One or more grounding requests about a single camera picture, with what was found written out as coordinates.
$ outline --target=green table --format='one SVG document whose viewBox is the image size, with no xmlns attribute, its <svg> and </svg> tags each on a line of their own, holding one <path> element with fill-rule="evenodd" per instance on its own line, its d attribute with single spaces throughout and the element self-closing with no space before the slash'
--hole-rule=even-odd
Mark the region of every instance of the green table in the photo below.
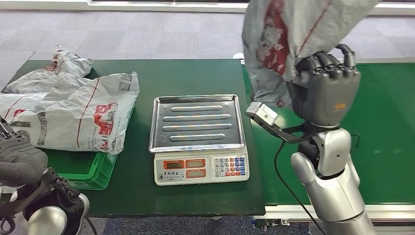
<svg viewBox="0 0 415 235">
<path fill-rule="evenodd" d="M 14 79 L 49 63 L 27 61 Z M 83 191 L 91 201 L 89 216 L 265 213 L 251 123 L 247 116 L 243 116 L 242 121 L 250 161 L 248 181 L 159 187 L 154 182 L 154 154 L 148 151 L 153 100 L 158 96 L 236 94 L 241 110 L 246 110 L 247 98 L 238 60 L 95 60 L 93 63 L 90 78 L 136 71 L 140 94 L 126 132 L 124 151 L 118 156 L 108 187 L 104 191 Z M 57 156 L 57 151 L 47 153 L 50 165 L 57 172 L 64 164 L 90 161 L 93 154 L 81 153 L 79 156 L 78 152 L 59 151 L 61 156 Z"/>
<path fill-rule="evenodd" d="M 47 64 L 47 61 L 28 61 L 15 78 Z M 401 204 L 407 208 L 415 204 L 412 183 L 415 176 L 412 170 L 415 165 L 415 64 L 371 63 L 358 67 L 362 73 L 361 87 L 342 126 L 351 134 L 361 136 L 358 149 L 352 152 L 361 178 L 360 190 L 366 204 Z M 139 75 L 141 93 L 127 130 L 125 150 L 119 155 L 108 188 L 85 191 L 92 201 L 90 216 L 262 215 L 264 205 L 266 208 L 296 205 L 272 165 L 280 141 L 255 123 L 250 124 L 245 117 L 251 163 L 249 181 L 171 187 L 158 187 L 154 183 L 153 155 L 147 150 L 153 99 L 164 95 L 237 94 L 244 110 L 250 84 L 239 61 L 98 60 L 94 61 L 90 77 L 131 71 Z M 276 111 L 281 127 L 301 123 L 291 111 Z M 289 163 L 296 148 L 286 145 L 278 164 L 282 175 L 308 204 L 305 191 Z"/>
<path fill-rule="evenodd" d="M 351 134 L 360 135 L 352 151 L 359 174 L 360 191 L 372 220 L 415 219 L 415 63 L 360 63 L 362 80 L 352 109 L 342 121 Z M 245 85 L 249 84 L 244 74 Z M 301 119 L 285 109 L 278 112 L 282 127 L 301 124 Z M 256 218 L 307 219 L 296 200 L 278 179 L 271 164 L 280 140 L 252 123 L 259 159 L 267 214 Z M 290 156 L 297 145 L 286 145 L 278 165 L 282 176 L 301 201 L 310 204 L 305 189 L 291 168 Z"/>
</svg>

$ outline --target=digital scale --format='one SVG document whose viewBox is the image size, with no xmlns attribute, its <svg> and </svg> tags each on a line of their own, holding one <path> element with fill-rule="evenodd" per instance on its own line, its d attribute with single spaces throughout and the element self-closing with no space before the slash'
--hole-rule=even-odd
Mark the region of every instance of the digital scale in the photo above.
<svg viewBox="0 0 415 235">
<path fill-rule="evenodd" d="M 150 133 L 157 185 L 245 181 L 248 152 L 238 97 L 158 97 Z"/>
</svg>

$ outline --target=gray carpet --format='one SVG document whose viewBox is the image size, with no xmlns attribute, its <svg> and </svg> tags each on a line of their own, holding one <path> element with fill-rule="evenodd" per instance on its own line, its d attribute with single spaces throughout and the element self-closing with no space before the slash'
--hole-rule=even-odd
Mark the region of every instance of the gray carpet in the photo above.
<svg viewBox="0 0 415 235">
<path fill-rule="evenodd" d="M 0 87 L 26 60 L 51 59 L 56 44 L 93 59 L 231 58 L 242 52 L 243 18 L 219 13 L 0 11 Z M 364 19 L 343 42 L 358 59 L 415 57 L 415 18 Z M 93 219 L 100 235 L 263 234 L 250 221 Z M 24 229 L 13 234 L 24 234 Z M 87 223 L 82 234 L 92 234 Z M 294 224 L 264 234 L 305 235 L 307 228 Z"/>
</svg>

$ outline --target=robotic arm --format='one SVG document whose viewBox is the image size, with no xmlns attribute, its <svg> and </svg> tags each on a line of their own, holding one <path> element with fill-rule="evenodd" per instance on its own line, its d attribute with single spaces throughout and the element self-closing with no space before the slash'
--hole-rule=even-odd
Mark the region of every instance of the robotic arm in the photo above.
<svg viewBox="0 0 415 235">
<path fill-rule="evenodd" d="M 87 197 L 69 187 L 52 168 L 47 155 L 14 132 L 0 117 L 0 183 L 18 187 L 11 202 L 0 204 L 0 235 L 15 229 L 13 220 L 23 212 L 28 234 L 75 235 L 89 209 Z"/>
<path fill-rule="evenodd" d="M 277 114 L 265 104 L 253 102 L 246 113 L 272 135 L 297 143 L 291 165 L 303 183 L 317 216 L 329 235 L 375 235 L 359 192 L 359 176 L 350 157 L 351 137 L 340 121 L 351 108 L 360 83 L 354 52 L 338 45 L 339 62 L 331 54 L 317 52 L 296 66 L 300 82 L 287 82 L 293 111 L 304 123 L 281 129 Z M 302 132 L 302 137 L 292 133 Z"/>
</svg>

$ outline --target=metal tray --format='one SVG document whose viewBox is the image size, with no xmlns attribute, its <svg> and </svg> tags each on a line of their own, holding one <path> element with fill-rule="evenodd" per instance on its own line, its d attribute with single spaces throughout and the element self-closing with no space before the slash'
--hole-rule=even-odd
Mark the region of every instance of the metal tray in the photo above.
<svg viewBox="0 0 415 235">
<path fill-rule="evenodd" d="M 245 137 L 236 95 L 154 99 L 150 152 L 236 149 L 244 146 Z"/>
</svg>

